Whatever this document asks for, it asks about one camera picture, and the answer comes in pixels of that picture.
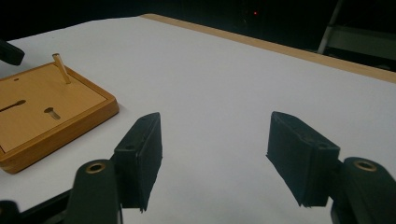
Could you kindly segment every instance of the dark background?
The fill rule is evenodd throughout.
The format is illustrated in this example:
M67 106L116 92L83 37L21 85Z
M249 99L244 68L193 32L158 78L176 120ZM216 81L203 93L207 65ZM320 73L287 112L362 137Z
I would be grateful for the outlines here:
M337 0L0 1L0 39L6 41L85 21L154 13L314 52L337 3ZM396 34L396 1L345 0L336 23ZM389 70L396 70L396 62L388 59L337 49L326 49L325 54L371 66L386 64Z

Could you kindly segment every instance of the white surface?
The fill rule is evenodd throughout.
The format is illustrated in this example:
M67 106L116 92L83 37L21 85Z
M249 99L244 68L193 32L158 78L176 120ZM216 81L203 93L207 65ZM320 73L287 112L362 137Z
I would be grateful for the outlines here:
M22 211L70 189L77 168L109 159L134 122L160 112L163 165L148 211L124 223L332 223L327 207L299 207L265 155L273 111L292 114L341 148L396 175L396 86L142 18L92 21L14 40L20 66L52 61L116 96L120 113L16 174L0 199Z

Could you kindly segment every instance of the screw hole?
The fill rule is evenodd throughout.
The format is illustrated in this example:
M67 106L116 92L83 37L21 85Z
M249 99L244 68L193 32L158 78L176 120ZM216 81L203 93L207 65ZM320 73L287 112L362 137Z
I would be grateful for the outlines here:
M54 110L53 107L48 107L47 109L44 110L44 113L49 114L53 119L60 119L61 116L59 116Z
M354 162L355 166L358 167L359 169L369 171L369 172L375 172L376 171L376 166L372 164L369 161L355 161Z
M104 163L97 162L97 163L89 165L85 171L88 174L92 175L92 174L96 174L96 173L99 173L99 172L105 170L105 168L106 168L106 166Z

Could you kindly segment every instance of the wooden table edge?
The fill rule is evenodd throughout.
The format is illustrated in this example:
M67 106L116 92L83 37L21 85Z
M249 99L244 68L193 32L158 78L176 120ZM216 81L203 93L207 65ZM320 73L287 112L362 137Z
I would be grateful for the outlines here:
M234 34L231 32L219 30L216 28L211 28L203 25L199 25L196 23L188 22L188 21L180 21L177 19L157 15L157 14L144 14L140 16L141 18L159 21L166 24L178 26L185 29L190 29L193 31L197 31L200 33L214 35L217 37L229 39L235 42L239 42L242 44L250 45L260 49L267 49L273 52L289 55L295 58L303 59L312 63L319 63L326 66L330 66L333 68L341 69L344 71L348 71L351 73L363 75L366 77L373 77L376 79L384 80L391 83L396 83L396 73L390 72L384 69L379 69L359 63L348 62L336 58L332 58L329 56L317 54L314 52L309 52L302 49L294 49L291 47L282 46L276 43L256 39L253 37Z

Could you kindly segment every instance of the wooden tray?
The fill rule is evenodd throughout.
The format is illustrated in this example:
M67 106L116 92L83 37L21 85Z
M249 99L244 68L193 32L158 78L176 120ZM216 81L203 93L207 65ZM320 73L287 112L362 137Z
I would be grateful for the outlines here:
M0 167L15 174L118 112L113 95L63 64L0 79Z

